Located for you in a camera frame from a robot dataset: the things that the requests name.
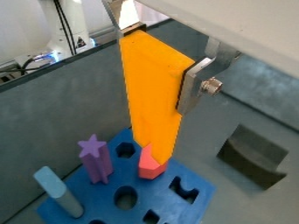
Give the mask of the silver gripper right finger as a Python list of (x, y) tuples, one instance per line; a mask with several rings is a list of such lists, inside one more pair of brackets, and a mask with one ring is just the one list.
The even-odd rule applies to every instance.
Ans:
[(241, 51), (209, 38), (206, 55), (184, 70), (176, 110), (184, 116), (197, 106), (205, 94), (215, 95), (223, 83), (217, 75), (226, 71), (238, 60)]

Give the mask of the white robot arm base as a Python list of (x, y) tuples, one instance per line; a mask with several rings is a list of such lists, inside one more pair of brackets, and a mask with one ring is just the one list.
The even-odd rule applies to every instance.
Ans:
[(38, 51), (15, 58), (23, 66), (31, 61), (31, 67), (52, 64), (83, 53), (95, 46), (87, 28), (82, 0), (39, 0), (51, 28), (51, 40)]

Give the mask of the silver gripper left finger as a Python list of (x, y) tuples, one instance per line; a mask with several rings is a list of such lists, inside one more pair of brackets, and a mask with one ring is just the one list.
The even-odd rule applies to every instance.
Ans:
[(116, 38), (136, 32), (146, 31), (146, 24), (138, 16), (135, 0), (102, 0), (107, 14), (116, 28)]

